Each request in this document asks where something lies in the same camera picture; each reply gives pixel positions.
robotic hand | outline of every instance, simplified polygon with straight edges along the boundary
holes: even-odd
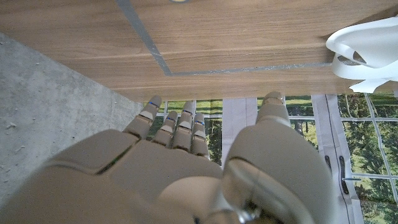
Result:
[[[47,161],[0,210],[1,223],[334,223],[328,167],[297,134],[280,93],[263,101],[222,170],[203,115],[186,102],[146,141],[155,96],[123,132],[95,134]]]

green foliage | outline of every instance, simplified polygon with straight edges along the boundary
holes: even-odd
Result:
[[[392,175],[398,175],[398,123],[378,122],[377,125]]]
[[[353,172],[387,174],[371,121],[344,121]]]
[[[257,99],[259,110],[264,98]],[[311,96],[286,96],[286,108],[290,116],[313,116]]]
[[[290,123],[293,129],[301,134],[305,140],[307,140],[311,145],[314,146],[316,150],[318,150],[315,121],[291,119]]]
[[[360,94],[338,95],[342,118],[368,118],[371,116],[365,96]]]
[[[221,166],[222,158],[222,120],[205,119],[207,145],[209,147],[210,160]]]
[[[369,94],[375,117],[398,118],[398,100],[393,93]]]

tree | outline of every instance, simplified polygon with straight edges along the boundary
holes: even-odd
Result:
[[[221,166],[222,158],[222,121],[211,119],[206,124],[206,138],[209,147],[210,160]]]
[[[369,116],[368,104],[363,95],[339,96],[338,102],[343,117]],[[387,174],[373,123],[347,121],[343,124],[352,167],[360,168],[363,173]],[[386,127],[386,131],[383,132],[386,146],[397,146],[397,131],[398,129]],[[397,152],[396,147],[390,147],[390,149]],[[398,208],[393,198],[390,180],[369,179],[363,184],[356,184],[356,193],[361,201],[365,223],[378,223],[375,222],[375,217],[381,217],[386,223],[396,223]]]

concrete floor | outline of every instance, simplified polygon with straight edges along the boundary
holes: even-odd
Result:
[[[141,109],[0,33],[0,206],[43,161]]]

window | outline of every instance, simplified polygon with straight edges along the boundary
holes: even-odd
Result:
[[[162,102],[156,114],[154,124],[149,130],[147,140],[152,140],[157,130],[163,125],[164,119],[171,111],[176,111],[178,113],[178,125],[184,104],[185,101]],[[221,165],[223,100],[195,100],[194,109],[196,113],[203,113],[205,117],[205,133],[210,159]]]
[[[263,99],[257,99],[257,110],[260,110]],[[318,150],[311,96],[286,96],[285,102],[292,128]]]
[[[365,223],[398,220],[398,101],[392,93],[338,95]]]

